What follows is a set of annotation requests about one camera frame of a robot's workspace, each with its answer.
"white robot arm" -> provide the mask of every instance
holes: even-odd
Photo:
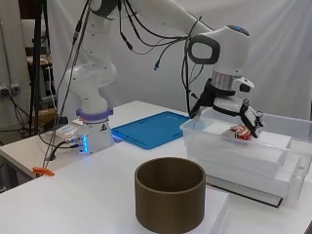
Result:
[[[111,21],[122,4],[149,21],[184,32],[190,38],[189,57],[195,63],[214,66],[213,78],[192,109],[192,118],[200,115],[201,107],[212,106],[224,114],[241,116],[253,136],[258,137],[262,126],[260,117],[245,101],[233,97],[236,91],[248,92],[254,87],[242,77],[249,50],[249,33],[245,29],[229,25],[212,30],[174,0],[93,0],[82,45],[90,61],[75,66],[73,71],[68,70],[65,76],[70,90],[82,102],[79,110],[84,120],[80,133],[84,141],[82,152],[97,152],[112,144],[108,125],[112,110],[107,109],[107,102],[99,95],[98,88],[116,78],[116,68],[109,56],[109,33]]]

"cardboard tube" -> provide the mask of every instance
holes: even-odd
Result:
[[[136,218],[156,233],[185,233],[205,215],[206,173],[196,163],[160,158],[136,170]]]

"orange tool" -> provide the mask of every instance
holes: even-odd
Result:
[[[43,174],[43,175],[47,175],[47,176],[54,176],[55,174],[53,172],[51,172],[49,169],[44,169],[44,168],[37,168],[37,167],[34,167],[32,169],[32,171],[35,173],[35,174]]]

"white curtain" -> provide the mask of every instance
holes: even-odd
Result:
[[[249,98],[256,110],[266,113],[309,119],[312,94],[312,1],[311,0],[177,0],[185,9],[202,16],[206,24],[221,28],[236,24],[251,34],[251,48],[245,66],[245,77],[252,80],[255,89],[242,98]],[[85,0],[48,1],[49,25],[52,42],[54,74],[57,83],[69,54],[74,26]],[[178,31],[144,22],[159,33],[176,35]],[[135,50],[145,52],[128,23],[123,20],[123,31]],[[156,39],[143,33],[151,42]],[[128,50],[119,35],[118,20],[111,32],[111,57],[117,67],[117,80],[100,93],[110,105],[116,106],[132,100],[142,100],[184,110],[185,93],[180,81],[183,45],[174,45],[165,54],[158,71],[154,64],[162,49],[146,56]],[[86,58],[81,53],[80,62]],[[210,67],[193,85],[200,95]],[[62,86],[60,100],[66,87]],[[78,98],[70,94],[65,114],[76,118],[80,107]]]

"plastic bin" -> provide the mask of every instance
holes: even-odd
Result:
[[[200,120],[180,126],[187,157],[208,176],[297,201],[311,165],[312,122],[270,114],[262,120],[261,140],[223,136],[241,119],[209,108]]]

